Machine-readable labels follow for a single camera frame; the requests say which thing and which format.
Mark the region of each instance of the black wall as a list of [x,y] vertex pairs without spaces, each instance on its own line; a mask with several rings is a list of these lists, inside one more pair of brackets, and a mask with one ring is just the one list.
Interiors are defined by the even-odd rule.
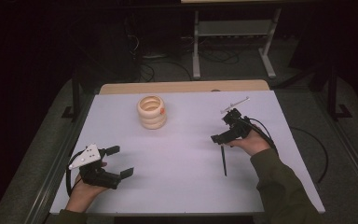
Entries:
[[49,1],[0,1],[0,200],[71,76],[63,56],[67,21],[52,15]]
[[358,95],[358,1],[326,1],[315,8],[292,66],[307,69],[316,63],[325,65],[312,81],[315,90],[335,71]]

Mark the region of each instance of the dark background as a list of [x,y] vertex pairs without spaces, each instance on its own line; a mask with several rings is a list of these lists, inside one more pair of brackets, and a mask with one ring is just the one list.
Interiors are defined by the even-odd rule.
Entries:
[[[92,3],[105,6],[106,2]],[[275,37],[300,39],[292,66],[306,69],[319,61],[327,62],[327,67],[334,66],[358,94],[358,1],[325,2],[284,7]],[[129,1],[112,3],[126,5]],[[78,1],[0,0],[0,199],[54,97],[74,71],[81,74],[82,86],[90,91],[104,82],[133,81],[137,77],[136,58],[133,60],[127,51],[131,43],[126,32],[137,34],[144,48],[162,43],[160,50],[170,53],[178,50],[172,42],[191,34],[191,11],[153,15],[115,11],[85,19],[74,11],[58,10],[59,4],[78,7]],[[124,25],[129,15],[130,30]],[[159,18],[168,15],[170,19],[161,22]],[[212,12],[203,15],[216,17]],[[239,15],[238,11],[217,14],[227,19]],[[112,37],[116,44],[110,42],[114,50],[108,50],[101,43],[109,43]],[[315,82],[322,86],[325,73],[317,77]]]

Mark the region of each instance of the wire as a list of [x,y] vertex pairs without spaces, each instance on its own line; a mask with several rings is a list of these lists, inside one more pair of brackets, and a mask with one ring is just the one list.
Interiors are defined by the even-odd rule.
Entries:
[[187,73],[187,76],[188,76],[188,78],[190,79],[190,81],[192,80],[192,77],[191,77],[191,75],[190,75],[190,73],[188,72],[188,70],[184,67],[184,66],[182,66],[181,64],[179,64],[179,63],[175,63],[175,62],[149,62],[149,63],[147,63],[147,64],[151,64],[151,63],[171,63],[171,64],[175,64],[176,66],[179,66],[179,67],[181,67],[181,68],[183,68],[183,70],[185,70],[185,72]]
[[249,119],[249,120],[254,120],[256,121],[257,123],[259,123],[261,126],[263,126],[264,130],[266,130],[266,133],[268,134],[268,137],[271,138],[271,135],[269,134],[269,130],[266,128],[266,126],[264,126],[264,124],[262,122],[260,122],[259,120],[257,119]]
[[327,153],[327,150],[326,148],[324,147],[324,144],[313,134],[305,131],[305,130],[302,130],[302,129],[299,129],[299,128],[296,128],[296,127],[292,127],[292,126],[289,126],[289,128],[293,129],[293,130],[297,130],[297,131],[300,131],[302,133],[306,133],[308,134],[309,136],[311,136],[313,139],[315,139],[319,145],[322,147],[322,150],[324,151],[324,156],[325,156],[325,165],[324,165],[324,172],[321,174],[321,176],[319,177],[318,179],[318,184],[320,184],[322,182],[322,180],[324,179],[324,176],[326,175],[327,173],[327,169],[328,169],[328,163],[329,163],[329,158],[328,158],[328,153]]
[[[143,69],[142,66],[145,66],[145,67],[149,68],[149,69],[151,70],[151,73],[146,72],[146,71]],[[155,73],[155,70],[153,69],[153,67],[151,67],[151,66],[149,66],[149,65],[147,65],[147,64],[142,63],[142,64],[140,64],[140,68],[141,68],[141,75],[139,76],[138,82],[141,82],[141,77],[145,80],[145,82],[150,82],[151,80],[156,81],[156,80],[155,80],[155,74],[156,74],[156,73]],[[143,73],[145,73],[146,75],[149,75],[150,78],[144,77]]]
[[213,45],[203,45],[205,47],[210,47],[212,53],[208,53],[207,51],[204,50],[200,50],[199,51],[199,55],[204,58],[207,61],[213,62],[213,63],[224,63],[224,64],[236,64],[240,61],[240,54],[246,50],[247,48],[249,48],[249,46],[251,46],[251,44],[253,44],[258,38],[254,38],[252,39],[243,49],[239,50],[238,52],[232,50],[232,51],[226,51],[226,50],[218,50],[219,52],[223,52],[227,55],[226,58],[219,58],[215,55],[213,55],[214,52],[216,52],[217,50],[211,48]]
[[78,180],[75,182],[74,186],[72,187],[72,190],[74,190],[75,186],[80,182],[80,180],[82,180],[81,177],[80,177],[80,179],[78,179]]
[[66,192],[68,193],[68,196],[71,196],[72,194],[72,186],[71,186],[71,170],[69,169],[69,165],[72,164],[72,162],[74,162],[74,160],[76,159],[76,157],[78,157],[81,153],[83,153],[84,150],[79,151],[75,154],[75,156],[72,157],[71,160],[69,160],[68,165],[66,166]]
[[248,123],[246,122],[245,120],[243,119],[235,119],[235,120],[238,120],[240,122],[242,122],[243,124],[245,124],[246,126],[252,128],[255,132],[257,132],[258,134],[260,134],[260,136],[266,140],[266,142],[271,146],[272,149],[275,150],[275,152],[277,153],[277,155],[279,156],[279,153],[278,153],[278,149],[276,148],[275,144],[274,144],[274,141],[272,140],[271,137],[267,136],[265,133],[263,133],[259,128],[257,128],[257,126],[255,126],[254,124],[252,123]]
[[183,36],[183,37],[181,37],[181,40],[182,41],[184,41],[184,40],[190,40],[190,43],[188,43],[188,44],[185,44],[185,45],[183,45],[181,48],[182,49],[187,49],[188,47],[193,47],[193,44],[194,44],[194,38],[192,37],[192,36]]
[[138,49],[138,47],[139,47],[139,39],[138,39],[138,37],[136,37],[136,35],[128,35],[128,37],[132,37],[132,38],[134,38],[135,40],[136,40],[136,45],[135,45],[135,47],[133,48],[133,50],[130,50],[130,53],[132,54],[132,55],[135,55],[135,51]]

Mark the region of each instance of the table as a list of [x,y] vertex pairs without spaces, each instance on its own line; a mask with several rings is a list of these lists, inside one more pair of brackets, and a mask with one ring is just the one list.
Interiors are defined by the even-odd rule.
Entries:
[[[255,188],[258,178],[249,156],[237,147],[228,147],[224,176],[220,147],[210,137],[227,130],[220,110],[246,96],[251,100],[237,108],[268,127],[282,161],[300,178],[316,209],[324,212],[276,96],[267,86],[262,80],[103,86],[92,103],[75,152],[92,143],[99,148],[119,145],[118,154],[104,159],[108,163],[105,170],[117,174],[134,167],[134,175],[124,179],[116,190],[104,192],[88,212],[110,216],[263,212]],[[143,128],[136,114],[137,102],[151,93],[166,104],[167,122],[157,130]],[[77,172],[72,173],[74,183]],[[67,200],[62,180],[50,213],[59,213]]]

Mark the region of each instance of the cable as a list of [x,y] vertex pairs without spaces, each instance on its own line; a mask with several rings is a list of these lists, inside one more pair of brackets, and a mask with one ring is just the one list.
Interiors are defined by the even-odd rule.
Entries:
[[[204,52],[203,50],[200,50],[199,51],[199,55],[204,58],[205,60],[207,61],[210,61],[210,62],[213,62],[213,63],[224,63],[224,64],[236,64],[240,61],[240,54],[246,50],[247,48],[249,48],[249,46],[251,46],[251,44],[253,44],[258,38],[254,38],[253,40],[251,40],[243,49],[239,50],[238,52],[235,52],[234,50],[232,50],[231,52],[229,51],[225,51],[225,50],[219,50],[220,52],[223,52],[227,55],[226,58],[219,58],[215,55],[213,55],[212,53],[207,53],[207,52]],[[229,63],[228,60],[232,59],[232,58],[235,58],[236,60],[234,62],[231,62]]]
[[324,144],[322,144],[322,142],[317,138],[315,137],[313,134],[305,131],[305,130],[302,130],[302,129],[299,129],[299,128],[296,128],[296,127],[292,127],[292,126],[289,126],[289,128],[293,129],[293,130],[297,130],[297,131],[300,131],[302,133],[306,133],[308,134],[309,136],[311,136],[313,139],[315,139],[319,145],[322,147],[322,150],[324,151],[324,155],[325,155],[325,165],[324,165],[324,172],[321,174],[321,176],[319,177],[318,179],[318,184],[320,184],[322,182],[322,180],[324,179],[324,176],[326,175],[327,173],[327,169],[328,169],[328,162],[329,162],[329,159],[328,159],[328,153],[327,153],[327,150],[326,148],[324,147]]
[[[143,69],[142,66],[145,66],[145,67],[149,68],[149,69],[151,70],[151,73],[146,72],[146,71]],[[156,74],[156,73],[155,73],[154,69],[153,69],[151,66],[142,63],[142,64],[140,64],[140,68],[141,68],[141,75],[139,76],[138,82],[141,82],[141,77],[145,80],[145,82],[150,82],[151,80],[156,81],[156,80],[155,80],[155,74]],[[145,73],[145,74],[149,75],[150,78],[144,77],[144,75],[143,75],[142,73]]]
[[254,120],[256,121],[257,123],[259,123],[261,126],[263,126],[264,130],[266,130],[267,134],[268,134],[268,137],[271,138],[271,135],[269,134],[269,130],[267,130],[266,126],[264,126],[264,124],[262,122],[260,122],[259,120],[257,119],[249,119],[249,120]]
[[83,151],[79,151],[75,154],[75,156],[72,157],[71,160],[69,160],[68,165],[66,166],[66,175],[65,175],[65,180],[66,180],[66,192],[68,193],[68,196],[71,196],[72,194],[72,186],[71,186],[71,170],[69,169],[69,165],[72,164],[72,162],[76,159],[76,157],[78,157]]
[[271,146],[272,149],[275,150],[275,152],[277,153],[277,155],[279,156],[279,153],[278,153],[278,149],[276,148],[275,144],[274,144],[274,141],[272,140],[272,138],[270,136],[267,136],[265,133],[263,133],[257,126],[255,126],[254,124],[252,123],[248,123],[246,122],[245,120],[243,119],[235,119],[235,120],[238,120],[242,123],[244,123],[246,126],[252,128],[255,132],[257,132],[258,134],[260,134],[260,136],[266,140],[266,142]]
[[167,61],[167,62],[149,62],[149,63],[171,63],[171,64],[175,64],[175,65],[177,65],[177,66],[183,68],[183,69],[185,70],[185,72],[187,73],[188,78],[190,79],[190,81],[192,80],[192,77],[191,77],[190,73],[188,72],[188,70],[187,70],[184,66],[182,66],[181,64],[179,64],[179,63],[168,62],[168,61]]
[[75,184],[74,184],[74,186],[72,187],[72,190],[75,188],[75,186],[80,182],[80,180],[82,180],[82,178],[80,177],[80,179],[78,179],[76,182],[75,182]]
[[135,51],[138,49],[139,47],[139,39],[138,37],[136,37],[136,35],[128,35],[128,37],[132,37],[132,38],[135,38],[136,40],[136,45],[135,47],[133,48],[133,50],[130,50],[130,54],[134,55],[135,56]]

